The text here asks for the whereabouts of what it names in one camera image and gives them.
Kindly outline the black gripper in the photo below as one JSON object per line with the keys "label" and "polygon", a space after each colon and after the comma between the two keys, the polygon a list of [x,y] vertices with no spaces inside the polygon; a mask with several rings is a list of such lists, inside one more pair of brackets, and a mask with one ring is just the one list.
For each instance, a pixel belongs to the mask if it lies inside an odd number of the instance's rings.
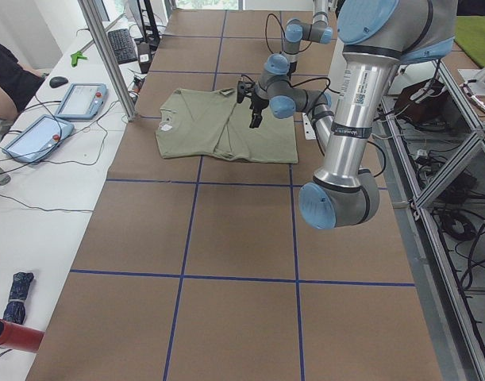
{"label": "black gripper", "polygon": [[252,97],[250,109],[252,110],[250,129],[256,129],[260,127],[263,120],[261,113],[268,107],[268,100],[261,97]]}

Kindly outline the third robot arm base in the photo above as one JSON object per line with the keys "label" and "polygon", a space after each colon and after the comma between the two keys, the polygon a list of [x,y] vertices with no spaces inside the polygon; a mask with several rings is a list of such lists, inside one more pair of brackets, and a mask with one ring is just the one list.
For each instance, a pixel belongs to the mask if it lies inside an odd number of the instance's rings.
{"label": "third robot arm base", "polygon": [[485,115],[485,66],[482,69],[459,69],[463,82],[460,89],[468,101]]}

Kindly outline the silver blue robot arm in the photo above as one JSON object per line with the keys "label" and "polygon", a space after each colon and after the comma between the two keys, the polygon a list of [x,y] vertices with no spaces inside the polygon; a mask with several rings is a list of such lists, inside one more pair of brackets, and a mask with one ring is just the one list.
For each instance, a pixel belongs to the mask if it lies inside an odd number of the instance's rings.
{"label": "silver blue robot arm", "polygon": [[[330,27],[326,1],[314,3],[309,23],[287,23],[282,53],[267,59],[259,79],[240,83],[238,98],[249,98],[252,127],[270,109],[277,118],[305,113],[324,153],[322,165],[299,192],[303,219],[317,229],[358,225],[379,207],[373,174],[361,167],[378,104],[398,67],[438,60],[452,50],[455,1],[346,1]],[[322,90],[291,85],[300,44],[343,42],[345,71],[337,103]]]}
{"label": "silver blue robot arm", "polygon": [[335,1],[313,1],[313,17],[310,23],[292,18],[284,29],[284,42],[282,54],[289,62],[287,76],[290,78],[297,69],[300,45],[303,41],[310,43],[328,44],[333,38],[333,28],[329,25],[328,11]]}

